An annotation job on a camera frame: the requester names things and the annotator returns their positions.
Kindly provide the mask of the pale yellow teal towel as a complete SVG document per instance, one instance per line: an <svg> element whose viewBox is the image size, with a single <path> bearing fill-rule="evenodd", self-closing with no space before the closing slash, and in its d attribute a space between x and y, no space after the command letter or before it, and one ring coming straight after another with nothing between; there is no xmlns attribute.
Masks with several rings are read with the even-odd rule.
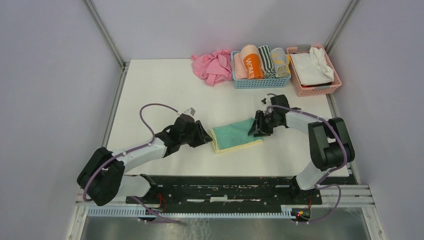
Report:
<svg viewBox="0 0 424 240"><path fill-rule="evenodd" d="M212 146L216 154L263 142L263 137L248 135L254 123L253 118L212 128Z"/></svg>

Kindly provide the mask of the yellow grey patterned towel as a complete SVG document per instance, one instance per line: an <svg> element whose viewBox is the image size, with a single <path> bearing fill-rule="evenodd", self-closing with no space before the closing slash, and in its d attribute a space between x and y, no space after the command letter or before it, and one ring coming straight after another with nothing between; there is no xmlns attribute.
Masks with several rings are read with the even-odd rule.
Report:
<svg viewBox="0 0 424 240"><path fill-rule="evenodd" d="M274 66L273 77L276 79L289 79L291 72L289 68L290 59L283 48L277 47L270 52L271 62Z"/></svg>

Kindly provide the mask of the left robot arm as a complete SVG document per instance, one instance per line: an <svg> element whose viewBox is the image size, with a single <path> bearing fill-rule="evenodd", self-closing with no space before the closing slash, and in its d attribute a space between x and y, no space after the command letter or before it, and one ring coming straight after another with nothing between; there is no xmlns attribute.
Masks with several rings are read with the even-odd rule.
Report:
<svg viewBox="0 0 424 240"><path fill-rule="evenodd" d="M150 204L158 191L146 177L127 173L145 163L176 153L181 146L192 148L212 142L199 120L181 114L174 122L140 146L116 153L105 147L98 148L77 177L88 201L104 206L116 197L139 197Z"/></svg>

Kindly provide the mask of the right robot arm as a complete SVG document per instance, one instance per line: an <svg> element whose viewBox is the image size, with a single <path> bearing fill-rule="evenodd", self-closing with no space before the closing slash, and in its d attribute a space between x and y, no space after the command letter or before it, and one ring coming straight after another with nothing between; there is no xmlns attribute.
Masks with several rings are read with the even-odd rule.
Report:
<svg viewBox="0 0 424 240"><path fill-rule="evenodd" d="M262 100L263 110L257 110L248 135L271 136L274 129L283 126L308 136L310 162L293 177L289 199L302 204L309 198L309 191L316 188L330 173L343 168L355 159L355 150L346 127L340 117L324 118L290 107L284 94L269 93Z"/></svg>

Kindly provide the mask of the blue plastic basket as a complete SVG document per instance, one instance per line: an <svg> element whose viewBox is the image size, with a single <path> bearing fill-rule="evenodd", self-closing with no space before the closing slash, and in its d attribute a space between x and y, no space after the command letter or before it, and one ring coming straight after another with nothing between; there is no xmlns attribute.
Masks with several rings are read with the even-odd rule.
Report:
<svg viewBox="0 0 424 240"><path fill-rule="evenodd" d="M288 71L288 76L283 78L263 78L263 79L236 79L234 55L240 51L232 51L230 61L232 67L232 79L235 89L265 89L265 88L284 88L292 78L291 72Z"/></svg>

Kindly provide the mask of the pink plastic basket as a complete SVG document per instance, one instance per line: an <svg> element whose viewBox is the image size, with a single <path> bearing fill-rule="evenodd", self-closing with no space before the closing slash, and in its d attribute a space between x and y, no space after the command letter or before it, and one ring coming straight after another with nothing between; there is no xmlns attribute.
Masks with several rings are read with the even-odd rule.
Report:
<svg viewBox="0 0 424 240"><path fill-rule="evenodd" d="M299 97L332 94L335 92L335 90L337 90L339 87L342 86L342 81L339 78L333 64L331 63L331 60L326 50L325 50L326 62L334 70L334 82L327 83L327 84L320 84L320 85L303 86L301 85L298 79L296 69L294 68L292 63L291 55L299 54L299 53L308 53L311 47L315 47L319 49L322 48L325 50L325 48L322 45L299 45L299 46L288 47L286 49L289 56L289 60L290 60L289 69L291 71L291 80L292 80L292 83L294 84L296 94Z"/></svg>

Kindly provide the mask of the pale pink rolled towel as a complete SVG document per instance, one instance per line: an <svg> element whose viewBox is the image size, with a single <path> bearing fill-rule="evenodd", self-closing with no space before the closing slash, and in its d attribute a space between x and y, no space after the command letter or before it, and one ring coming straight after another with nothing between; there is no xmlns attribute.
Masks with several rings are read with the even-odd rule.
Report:
<svg viewBox="0 0 424 240"><path fill-rule="evenodd" d="M237 80L243 80L248 78L247 71L244 67L243 61L241 59L240 53L236 53L233 56L233 63L234 63L234 72L235 72L235 78Z"/></svg>

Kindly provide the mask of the black white striped rolled towel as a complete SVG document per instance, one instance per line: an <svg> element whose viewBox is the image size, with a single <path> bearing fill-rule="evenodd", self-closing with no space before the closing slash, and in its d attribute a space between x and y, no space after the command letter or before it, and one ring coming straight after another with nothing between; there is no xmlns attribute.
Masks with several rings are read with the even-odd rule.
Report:
<svg viewBox="0 0 424 240"><path fill-rule="evenodd" d="M261 59L261 66L265 79L275 79L276 70L274 63L271 59L271 47L269 45L262 45L258 48L259 56Z"/></svg>

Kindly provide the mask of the crumpled pink towel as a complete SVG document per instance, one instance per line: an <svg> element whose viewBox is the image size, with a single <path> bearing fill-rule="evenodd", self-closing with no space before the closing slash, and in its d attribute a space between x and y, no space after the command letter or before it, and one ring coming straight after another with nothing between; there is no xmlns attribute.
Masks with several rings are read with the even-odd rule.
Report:
<svg viewBox="0 0 424 240"><path fill-rule="evenodd" d="M191 67L194 75L210 87L233 79L231 51L216 50L210 54L192 55Z"/></svg>

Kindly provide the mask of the orange rolled towel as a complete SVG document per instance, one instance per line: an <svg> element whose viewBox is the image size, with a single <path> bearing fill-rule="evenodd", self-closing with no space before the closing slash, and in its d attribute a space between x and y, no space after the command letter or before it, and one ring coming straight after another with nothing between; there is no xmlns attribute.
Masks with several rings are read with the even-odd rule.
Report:
<svg viewBox="0 0 424 240"><path fill-rule="evenodd" d="M260 53L255 45L245 45L241 49L240 57L246 70L248 80L258 80L264 78Z"/></svg>

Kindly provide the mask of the white folded cloth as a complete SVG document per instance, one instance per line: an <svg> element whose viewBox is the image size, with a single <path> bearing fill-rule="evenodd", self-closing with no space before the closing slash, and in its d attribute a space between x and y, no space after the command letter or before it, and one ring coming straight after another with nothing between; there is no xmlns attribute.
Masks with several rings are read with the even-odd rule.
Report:
<svg viewBox="0 0 424 240"><path fill-rule="evenodd" d="M334 70L327 63L323 48L311 47L308 53L292 54L291 59L301 85L315 86L335 81Z"/></svg>

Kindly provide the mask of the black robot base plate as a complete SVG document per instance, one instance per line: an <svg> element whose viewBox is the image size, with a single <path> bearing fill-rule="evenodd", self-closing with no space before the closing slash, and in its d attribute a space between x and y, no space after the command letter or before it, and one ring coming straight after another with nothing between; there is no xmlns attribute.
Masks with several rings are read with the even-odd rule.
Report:
<svg viewBox="0 0 424 240"><path fill-rule="evenodd" d="M139 197L166 214L271 214L281 207L323 204L322 190L299 190L283 176L144 175L150 189Z"/></svg>

